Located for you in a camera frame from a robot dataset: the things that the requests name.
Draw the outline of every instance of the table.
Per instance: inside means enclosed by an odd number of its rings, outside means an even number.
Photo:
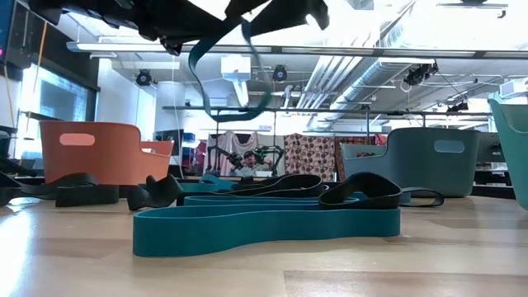
[[[528,213],[514,200],[470,197],[436,209],[403,209],[397,238],[257,243],[168,259],[132,255],[125,201],[69,209],[22,202],[0,208],[0,296],[512,297],[528,291]]]

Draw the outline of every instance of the metal rail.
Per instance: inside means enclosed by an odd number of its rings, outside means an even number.
[[[66,46],[75,52],[130,52],[130,53],[165,53],[163,46],[151,44],[112,44],[112,43],[79,43],[68,42]],[[191,51],[194,45],[183,45],[182,53]],[[358,47],[327,46],[277,46],[256,45],[259,54],[297,54],[341,57],[375,57],[375,58],[424,58],[424,59],[528,59],[528,50],[462,50],[462,49],[386,49]],[[209,53],[216,54],[250,54],[247,45],[215,45]]]
[[[164,111],[204,111],[203,106],[163,106]],[[255,108],[255,107],[211,107],[212,111],[238,111],[238,112],[249,112],[249,111],[269,111],[269,112],[306,112],[306,113],[344,113],[344,114],[355,114],[355,115],[387,115],[387,116],[491,116],[489,112],[435,112],[435,111],[351,111],[351,110],[329,110],[329,109],[310,109],[310,108]]]

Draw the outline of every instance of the teal belt loop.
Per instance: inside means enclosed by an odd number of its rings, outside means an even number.
[[[266,87],[266,93],[260,103],[257,106],[256,111],[248,111],[246,113],[242,113],[239,115],[213,115],[211,113],[211,104],[210,104],[210,98],[205,92],[204,86],[202,85],[200,79],[196,75],[196,64],[198,61],[214,46],[216,45],[224,36],[226,36],[230,31],[232,31],[234,28],[236,28],[238,25],[242,24],[242,34],[247,42],[247,45],[251,48],[251,53],[255,60],[257,61],[257,66],[260,70],[262,70],[262,63],[260,60],[260,57],[258,55],[257,49],[253,46],[251,43],[251,24],[244,20],[242,17],[237,19],[226,19],[224,21],[224,24],[226,25],[225,30],[223,34],[218,35],[216,37],[207,38],[204,40],[200,40],[191,50],[189,53],[189,68],[191,69],[192,75],[196,78],[198,81],[198,85],[200,87],[200,91],[204,100],[204,108],[205,112],[215,121],[217,122],[229,122],[229,121],[240,121],[240,120],[252,120],[256,117],[258,117],[262,113],[262,109],[267,107],[270,104],[271,101],[271,86],[268,85]]]

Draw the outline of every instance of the person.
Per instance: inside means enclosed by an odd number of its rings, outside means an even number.
[[[257,155],[253,151],[247,151],[243,155],[244,166],[240,169],[236,169],[234,166],[231,167],[231,176],[235,177],[254,177],[257,172],[269,172],[271,171],[271,160],[264,159],[264,163],[257,162]]]

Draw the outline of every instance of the window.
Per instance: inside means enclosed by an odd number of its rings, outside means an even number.
[[[28,119],[33,114],[60,120],[92,120],[95,92],[36,65],[24,70],[18,117],[15,158],[36,159],[34,169],[42,169],[42,145],[39,122]]]

